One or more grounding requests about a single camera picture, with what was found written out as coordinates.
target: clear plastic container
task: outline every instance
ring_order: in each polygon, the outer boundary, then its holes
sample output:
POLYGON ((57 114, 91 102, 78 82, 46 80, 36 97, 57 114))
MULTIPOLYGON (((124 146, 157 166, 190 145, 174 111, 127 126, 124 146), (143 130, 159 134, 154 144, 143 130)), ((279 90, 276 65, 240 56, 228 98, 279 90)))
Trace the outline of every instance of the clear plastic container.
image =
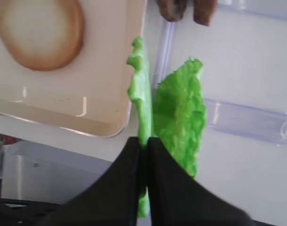
POLYGON ((164 21, 153 87, 190 56, 204 63, 210 129, 197 180, 253 219, 287 226, 287 0, 220 3, 210 27, 193 22, 192 7, 164 21))
POLYGON ((206 101, 209 128, 287 145, 287 0, 221 0, 211 27, 189 8, 181 22, 164 21, 161 40, 154 88, 196 57, 206 97, 223 100, 206 101))

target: lettuce leaf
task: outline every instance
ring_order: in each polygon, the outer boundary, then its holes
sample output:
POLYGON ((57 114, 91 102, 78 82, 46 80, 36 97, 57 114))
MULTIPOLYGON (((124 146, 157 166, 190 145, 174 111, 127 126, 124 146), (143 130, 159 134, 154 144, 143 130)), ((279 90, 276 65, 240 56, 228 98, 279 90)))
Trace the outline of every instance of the lettuce leaf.
POLYGON ((160 83, 156 92, 154 130, 166 149, 192 177, 197 173, 197 152, 206 126, 200 75, 201 61, 189 58, 160 83))
MULTIPOLYGON (((138 138, 143 150, 143 167, 145 171, 146 163, 144 149, 148 144, 148 139, 152 136, 153 116, 152 116, 152 98, 151 84, 149 77, 149 63, 146 57, 146 51, 141 37, 137 37, 132 43, 133 51, 127 61, 134 69, 134 75, 129 87, 129 98, 135 104, 139 115, 138 138)), ((150 206, 148 199, 148 190, 142 182, 142 190, 139 198, 138 217, 145 218, 149 214, 150 206)))

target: bread bun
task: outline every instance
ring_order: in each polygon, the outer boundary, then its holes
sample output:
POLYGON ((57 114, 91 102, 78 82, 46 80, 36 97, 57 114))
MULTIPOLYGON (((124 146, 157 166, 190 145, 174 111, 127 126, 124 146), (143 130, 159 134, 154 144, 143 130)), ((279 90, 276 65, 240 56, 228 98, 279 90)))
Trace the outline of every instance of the bread bun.
POLYGON ((0 36, 12 57, 36 71, 69 64, 79 53, 84 18, 78 0, 0 0, 0 36))

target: brown food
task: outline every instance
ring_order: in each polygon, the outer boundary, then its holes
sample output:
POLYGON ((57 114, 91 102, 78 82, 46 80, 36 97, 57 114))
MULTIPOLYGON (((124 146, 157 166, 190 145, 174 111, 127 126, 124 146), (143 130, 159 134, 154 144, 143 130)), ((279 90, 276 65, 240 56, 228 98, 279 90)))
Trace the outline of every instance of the brown food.
POLYGON ((217 0, 194 0, 194 21, 209 26, 217 5, 217 0))
POLYGON ((187 0, 159 0, 160 14, 169 22, 176 22, 183 18, 187 0))
POLYGON ((0 37, 27 68, 51 71, 66 66, 79 53, 83 35, 78 0, 0 0, 0 37))

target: tray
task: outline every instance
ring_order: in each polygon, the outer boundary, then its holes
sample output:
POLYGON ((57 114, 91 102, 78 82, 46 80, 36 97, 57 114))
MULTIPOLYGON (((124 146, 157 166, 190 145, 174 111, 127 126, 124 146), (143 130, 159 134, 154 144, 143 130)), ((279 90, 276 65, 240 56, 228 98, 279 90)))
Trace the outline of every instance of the tray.
POLYGON ((127 124, 132 40, 142 35, 146 0, 80 0, 84 46, 68 66, 36 72, 19 65, 0 39, 0 114, 110 137, 127 124))

